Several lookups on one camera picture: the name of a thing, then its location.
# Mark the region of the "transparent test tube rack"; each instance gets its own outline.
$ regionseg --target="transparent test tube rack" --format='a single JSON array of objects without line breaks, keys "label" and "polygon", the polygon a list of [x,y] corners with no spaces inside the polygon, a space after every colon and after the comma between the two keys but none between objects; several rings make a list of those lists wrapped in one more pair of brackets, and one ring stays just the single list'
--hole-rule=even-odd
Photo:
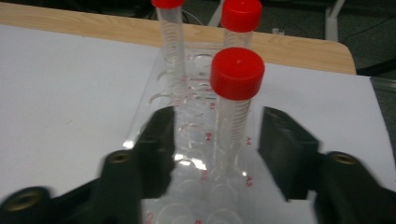
[{"label": "transparent test tube rack", "polygon": [[185,49],[188,91],[174,97],[169,90],[168,72],[159,54],[134,116],[131,147],[152,113],[172,105],[176,111],[175,162],[168,192],[157,200],[143,201],[145,224],[260,223],[255,183],[257,139],[252,128],[252,107],[247,118],[246,135],[233,172],[219,174],[214,164],[216,97],[209,76],[214,55],[222,45],[188,43]]}]

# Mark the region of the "metal leg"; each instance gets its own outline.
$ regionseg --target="metal leg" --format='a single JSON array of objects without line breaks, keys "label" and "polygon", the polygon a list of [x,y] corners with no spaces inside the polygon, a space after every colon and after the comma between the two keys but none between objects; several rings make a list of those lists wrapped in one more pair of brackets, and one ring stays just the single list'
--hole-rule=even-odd
[{"label": "metal leg", "polygon": [[215,13],[213,13],[212,19],[210,19],[210,22],[207,26],[218,27],[220,25],[221,11],[222,11],[223,3],[224,3],[224,0],[220,0],[220,4],[219,4],[218,8],[216,8]]},{"label": "metal leg", "polygon": [[333,7],[326,9],[325,15],[325,39],[338,41],[337,16],[343,7],[345,0],[337,0]]}]

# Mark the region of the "white cable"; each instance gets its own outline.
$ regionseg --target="white cable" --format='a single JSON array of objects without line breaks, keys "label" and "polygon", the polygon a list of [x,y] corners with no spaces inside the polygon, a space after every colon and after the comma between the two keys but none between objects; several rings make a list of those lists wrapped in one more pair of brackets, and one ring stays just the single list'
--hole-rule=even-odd
[{"label": "white cable", "polygon": [[196,21],[198,21],[201,25],[204,25],[196,16],[192,15],[190,12],[183,10],[184,13],[188,14],[189,16],[195,18]]}]

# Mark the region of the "red cap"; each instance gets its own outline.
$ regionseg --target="red cap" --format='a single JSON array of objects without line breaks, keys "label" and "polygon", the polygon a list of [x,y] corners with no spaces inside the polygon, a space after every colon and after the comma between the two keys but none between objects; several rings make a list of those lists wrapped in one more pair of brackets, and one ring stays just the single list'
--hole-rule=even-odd
[{"label": "red cap", "polygon": [[183,5],[184,0],[151,0],[151,4],[158,8],[171,9]]},{"label": "red cap", "polygon": [[225,0],[221,25],[231,31],[254,31],[260,23],[262,4],[259,0]]},{"label": "red cap", "polygon": [[262,84],[264,61],[249,49],[228,48],[212,61],[210,84],[213,91],[229,100],[242,101],[255,96]]}]

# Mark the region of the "test tube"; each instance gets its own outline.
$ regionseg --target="test tube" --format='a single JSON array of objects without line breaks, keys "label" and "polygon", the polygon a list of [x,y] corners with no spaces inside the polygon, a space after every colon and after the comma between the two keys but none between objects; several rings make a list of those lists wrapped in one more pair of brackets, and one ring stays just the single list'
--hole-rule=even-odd
[{"label": "test tube", "polygon": [[227,48],[212,62],[210,84],[218,95],[215,169],[228,173],[237,164],[251,98],[262,84],[264,62],[255,52]]},{"label": "test tube", "polygon": [[157,8],[163,38],[163,52],[168,69],[169,86],[176,90],[185,83],[184,39],[181,5],[184,0],[151,0]]},{"label": "test tube", "polygon": [[261,16],[262,4],[259,0],[226,0],[221,16],[221,25],[225,28],[224,47],[249,49]]}]

